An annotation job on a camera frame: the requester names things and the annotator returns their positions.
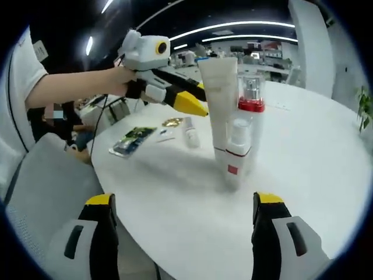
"gold foil packet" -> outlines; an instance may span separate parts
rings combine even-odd
[[[183,118],[170,118],[164,123],[162,123],[162,126],[164,127],[177,127],[182,123]]]

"red bottle cap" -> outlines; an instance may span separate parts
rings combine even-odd
[[[238,108],[244,111],[262,113],[265,109],[265,105],[263,99],[247,100],[244,97],[240,97],[240,100],[238,102]]]

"gray office chair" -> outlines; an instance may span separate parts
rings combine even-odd
[[[46,134],[26,155],[6,207],[18,238],[42,268],[55,232],[76,219],[90,197],[103,193],[94,169],[58,143],[55,134]]]

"ceiling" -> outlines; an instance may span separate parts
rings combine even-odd
[[[160,9],[163,13],[144,24],[139,31],[173,37],[194,29],[240,20],[267,20],[292,23],[287,0],[223,0],[213,5],[201,0],[112,0],[101,14],[107,0],[52,2],[31,21],[33,42],[41,40],[49,57],[43,61],[49,73],[76,72],[112,66],[117,49],[129,28],[135,28]],[[215,37],[206,30],[172,41],[173,46],[200,42]],[[234,34],[267,34],[296,39],[295,29],[279,26],[244,25],[230,27]],[[92,51],[85,54],[89,37]]]

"white round table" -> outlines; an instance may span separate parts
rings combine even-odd
[[[93,165],[117,215],[142,249],[177,280],[251,279],[253,193],[282,197],[335,258],[348,246],[371,196],[371,158],[354,112],[298,87],[266,82],[267,107],[255,170],[237,192],[214,161],[209,118],[193,117],[200,149],[154,134],[129,158],[108,149],[134,126],[184,116],[150,105],[101,133]]]

